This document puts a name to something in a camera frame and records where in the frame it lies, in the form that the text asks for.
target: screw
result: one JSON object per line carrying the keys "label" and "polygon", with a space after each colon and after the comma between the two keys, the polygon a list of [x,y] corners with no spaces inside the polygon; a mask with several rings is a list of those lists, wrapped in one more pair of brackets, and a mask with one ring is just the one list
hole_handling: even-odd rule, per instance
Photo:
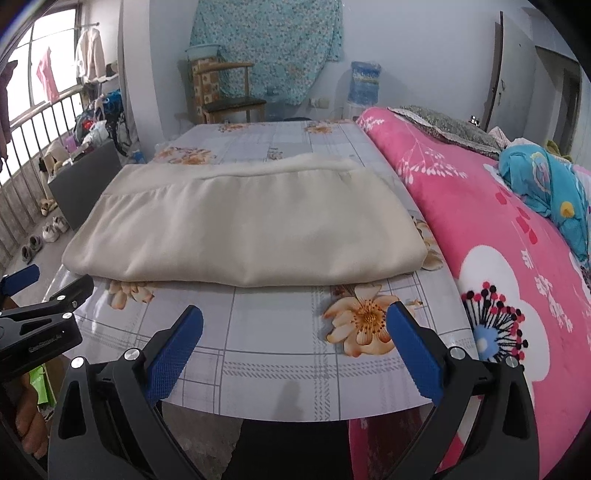
{"label": "screw", "polygon": [[515,368],[517,367],[517,365],[519,365],[517,359],[512,355],[505,358],[505,363],[509,365],[511,368]]}
{"label": "screw", "polygon": [[464,349],[458,346],[450,348],[449,354],[456,360],[464,360],[464,358],[466,357],[466,352],[464,351]]}
{"label": "screw", "polygon": [[71,364],[72,368],[80,368],[84,365],[84,357],[77,356],[74,360],[72,360]]}
{"label": "screw", "polygon": [[130,361],[136,360],[139,357],[139,350],[137,348],[130,348],[123,354],[123,357]]}

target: door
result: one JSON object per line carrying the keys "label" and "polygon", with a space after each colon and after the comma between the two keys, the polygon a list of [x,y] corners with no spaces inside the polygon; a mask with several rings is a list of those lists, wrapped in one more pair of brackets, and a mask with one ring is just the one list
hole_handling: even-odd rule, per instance
{"label": "door", "polygon": [[500,127],[509,140],[523,137],[534,90],[535,45],[513,21],[501,12],[502,48],[498,79],[492,89],[487,131]]}

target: shoe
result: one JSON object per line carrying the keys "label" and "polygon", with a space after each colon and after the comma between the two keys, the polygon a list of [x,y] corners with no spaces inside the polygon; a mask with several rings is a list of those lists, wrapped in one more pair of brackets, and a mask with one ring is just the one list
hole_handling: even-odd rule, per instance
{"label": "shoe", "polygon": [[46,242],[55,242],[60,237],[60,232],[55,227],[48,223],[43,227],[43,240]]}
{"label": "shoe", "polygon": [[24,261],[27,265],[29,263],[31,263],[31,261],[33,260],[33,252],[31,251],[31,248],[28,245],[25,245],[24,247],[21,248],[21,258],[22,261]]}
{"label": "shoe", "polygon": [[29,237],[29,248],[34,255],[37,255],[37,252],[43,248],[43,241],[41,240],[41,237],[38,235]]}
{"label": "shoe", "polygon": [[53,199],[43,199],[41,201],[41,214],[46,217],[50,212],[55,210],[57,207],[57,203]]}
{"label": "shoe", "polygon": [[68,225],[64,217],[58,215],[53,218],[53,228],[61,233],[66,233],[70,229],[70,225]]}

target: pink quilt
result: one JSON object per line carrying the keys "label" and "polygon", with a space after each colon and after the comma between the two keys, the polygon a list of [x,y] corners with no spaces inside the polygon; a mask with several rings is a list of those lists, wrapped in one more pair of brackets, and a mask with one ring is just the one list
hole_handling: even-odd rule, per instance
{"label": "pink quilt", "polygon": [[[358,124],[431,226],[480,357],[510,354],[524,365],[543,478],[591,407],[591,293],[573,255],[554,225],[503,184],[495,161],[435,140],[387,109],[368,109]],[[459,455],[477,407],[474,399],[448,464]]]}

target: human hand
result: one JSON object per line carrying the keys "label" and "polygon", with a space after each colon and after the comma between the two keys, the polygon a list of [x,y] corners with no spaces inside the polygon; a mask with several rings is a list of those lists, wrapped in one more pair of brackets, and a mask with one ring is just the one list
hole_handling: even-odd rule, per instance
{"label": "human hand", "polygon": [[47,453],[49,439],[43,415],[37,409],[37,390],[31,385],[29,374],[21,377],[23,392],[18,400],[15,423],[21,437],[22,448],[37,460]]}

